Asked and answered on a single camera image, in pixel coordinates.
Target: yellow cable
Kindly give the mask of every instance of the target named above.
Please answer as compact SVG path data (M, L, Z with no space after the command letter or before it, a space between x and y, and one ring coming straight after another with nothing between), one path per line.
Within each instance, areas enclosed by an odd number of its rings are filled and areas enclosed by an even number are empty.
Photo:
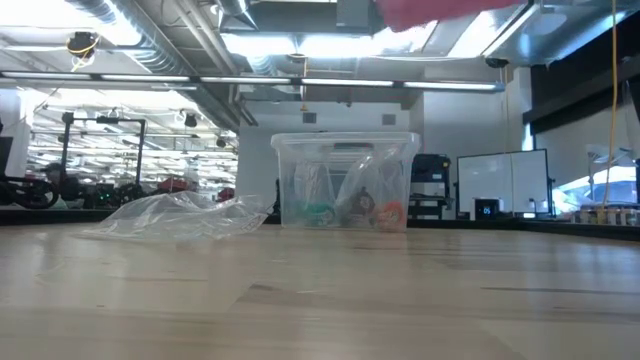
M611 129L609 129L609 161L607 163L607 184L604 191L604 199L602 207L609 202L609 175L611 174L611 166L613 165L613 145L616 135L616 112L618 107L618 24L616 19L616 0L611 0L611 16L613 19L612 27L612 72L613 72L613 106L611 107Z
M82 50L71 50L69 49L69 40L67 40L67 50L69 50L70 53L72 54L83 54L85 52L88 52L89 50L93 49L94 47L96 47L96 45L98 45L98 42L100 41L100 37L98 36L98 38L96 39L96 41L93 42L93 44L87 46L86 48L82 49Z

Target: whiteboard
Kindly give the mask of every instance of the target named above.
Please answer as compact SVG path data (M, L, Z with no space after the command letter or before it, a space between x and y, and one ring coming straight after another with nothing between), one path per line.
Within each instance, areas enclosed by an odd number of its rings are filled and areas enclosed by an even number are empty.
M513 168L513 211L549 212L547 152L527 151L511 154Z
M471 212L474 198L498 198L511 211L511 157L509 154L458 158L460 212Z
M474 198L498 198L505 212L548 213L547 178L545 150L458 158L458 211L471 212Z

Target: security camera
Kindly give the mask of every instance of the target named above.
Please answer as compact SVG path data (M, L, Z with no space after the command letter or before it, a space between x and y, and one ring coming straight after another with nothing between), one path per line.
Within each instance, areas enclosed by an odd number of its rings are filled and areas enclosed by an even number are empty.
M505 59L486 58L484 61L490 68L493 69L502 69L505 66L509 65L509 60Z

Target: window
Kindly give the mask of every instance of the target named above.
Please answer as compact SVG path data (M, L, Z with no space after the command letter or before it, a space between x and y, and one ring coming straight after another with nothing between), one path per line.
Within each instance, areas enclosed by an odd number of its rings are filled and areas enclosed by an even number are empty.
M593 190L585 176L553 190L553 201L558 213L577 211L582 205L600 204L606 192L607 170L593 176ZM614 166L609 176L609 203L635 204L638 201L636 168Z

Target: green object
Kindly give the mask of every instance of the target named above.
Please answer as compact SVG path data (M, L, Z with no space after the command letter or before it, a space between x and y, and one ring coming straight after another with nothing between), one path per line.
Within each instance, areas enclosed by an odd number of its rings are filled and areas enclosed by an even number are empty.
M331 225L336 219L333 206L328 204L309 204L303 210L307 226L325 227Z

